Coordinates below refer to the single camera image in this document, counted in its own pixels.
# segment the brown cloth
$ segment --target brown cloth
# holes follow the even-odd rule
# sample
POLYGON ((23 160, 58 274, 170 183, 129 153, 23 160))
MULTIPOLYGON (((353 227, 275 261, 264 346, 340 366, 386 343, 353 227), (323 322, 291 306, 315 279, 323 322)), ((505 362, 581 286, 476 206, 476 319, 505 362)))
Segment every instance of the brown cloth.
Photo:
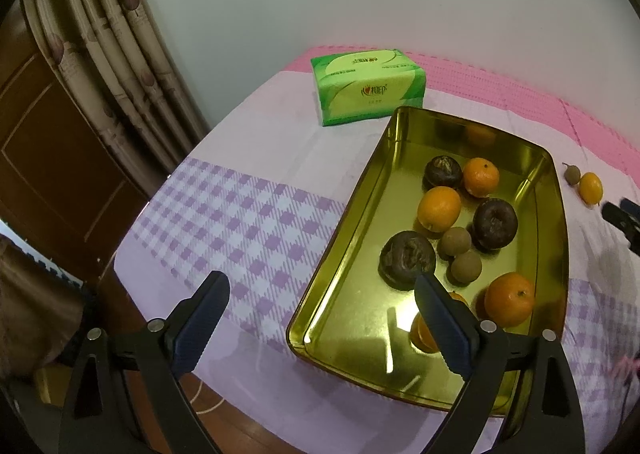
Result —
POLYGON ((79 292, 0 235, 0 380, 52 362, 81 320, 79 292))

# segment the dark round fruit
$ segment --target dark round fruit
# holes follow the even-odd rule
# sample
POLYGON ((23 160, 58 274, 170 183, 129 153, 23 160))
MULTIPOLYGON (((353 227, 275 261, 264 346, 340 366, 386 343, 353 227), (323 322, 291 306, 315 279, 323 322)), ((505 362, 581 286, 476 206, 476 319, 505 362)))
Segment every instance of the dark round fruit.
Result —
POLYGON ((471 235, 465 228, 449 228, 440 238, 440 249, 449 257, 465 253, 471 248, 471 235))
POLYGON ((474 236, 485 249, 507 246, 518 231, 518 216, 502 199, 484 200, 474 214, 474 236))
POLYGON ((580 183, 580 178, 582 174, 580 174, 580 169, 575 165, 566 165, 566 170, 564 171, 564 179, 567 183, 569 183, 572 187, 580 183))
POLYGON ((386 241, 380 252, 378 272, 392 288, 410 290, 415 279, 436 269, 436 252, 421 233, 405 230, 386 241))
POLYGON ((436 156, 424 168, 422 185, 428 187, 457 188, 462 183, 462 168, 450 156, 436 156))
POLYGON ((451 275, 462 285, 475 281, 482 273, 482 260, 472 249, 457 256, 451 263, 451 275))

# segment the dried fruit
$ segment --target dried fruit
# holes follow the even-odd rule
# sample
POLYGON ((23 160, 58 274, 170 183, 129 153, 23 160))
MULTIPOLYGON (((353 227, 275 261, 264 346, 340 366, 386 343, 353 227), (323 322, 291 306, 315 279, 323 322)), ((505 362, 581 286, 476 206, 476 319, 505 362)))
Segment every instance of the dried fruit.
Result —
POLYGON ((457 188, 462 183, 462 168, 451 156, 436 156, 424 168, 422 186, 457 188))
POLYGON ((503 199, 487 199, 480 203, 474 214, 474 235, 485 249, 500 249, 516 236, 518 216, 503 199))
POLYGON ((587 172, 580 179, 580 185, 578 186, 578 192, 582 201, 589 206, 597 205, 602 201, 602 182, 600 178, 593 172, 587 172))
POLYGON ((413 230, 396 233, 380 253, 378 272, 392 288, 410 290, 415 279, 436 269, 436 252, 430 241, 413 230))
POLYGON ((566 163, 562 163, 562 165, 566 166, 566 170, 564 171, 564 179, 567 183, 574 187, 580 182, 580 169, 578 169, 578 167, 575 165, 567 165, 566 163))
POLYGON ((500 275, 484 294, 484 309, 501 328, 522 324, 531 315, 534 302, 533 284, 515 271, 500 275))
POLYGON ((457 283, 464 286, 472 283, 482 273, 482 260, 474 250, 467 250, 451 263, 451 275, 457 283))
POLYGON ((475 198, 484 198, 493 193, 500 182, 500 172, 491 161, 472 158, 462 170, 466 191, 475 198))
POLYGON ((451 187, 427 190, 418 205, 418 221, 427 230, 441 233, 449 230, 460 215, 462 201, 451 187))
POLYGON ((449 257, 465 253, 469 248, 471 248, 471 235, 462 227, 449 228, 440 239, 440 249, 449 257))

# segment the white wall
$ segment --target white wall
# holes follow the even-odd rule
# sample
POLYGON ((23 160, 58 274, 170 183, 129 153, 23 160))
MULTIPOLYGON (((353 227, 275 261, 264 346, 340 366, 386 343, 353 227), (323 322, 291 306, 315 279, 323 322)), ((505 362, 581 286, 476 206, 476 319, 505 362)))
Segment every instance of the white wall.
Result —
POLYGON ((213 125, 308 47, 446 56, 577 103, 640 147, 640 20, 627 0, 147 0, 213 125))

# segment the purple checkered bedsheet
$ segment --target purple checkered bedsheet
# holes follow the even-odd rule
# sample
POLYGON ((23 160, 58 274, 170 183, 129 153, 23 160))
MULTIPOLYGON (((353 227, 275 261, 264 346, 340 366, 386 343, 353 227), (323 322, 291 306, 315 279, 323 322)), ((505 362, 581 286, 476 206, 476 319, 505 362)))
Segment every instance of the purple checkered bedsheet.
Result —
MULTIPOLYGON (((287 325, 343 210, 331 199, 188 158, 132 232, 193 291, 210 270, 224 271, 231 283, 225 316, 291 354, 287 325)), ((586 423, 619 415, 620 383, 609 371, 638 349, 639 332, 638 307, 571 280, 562 345, 586 423)))
POLYGON ((285 332, 344 205, 187 158, 131 231, 162 267, 195 291, 225 272, 225 316, 290 354, 285 332))

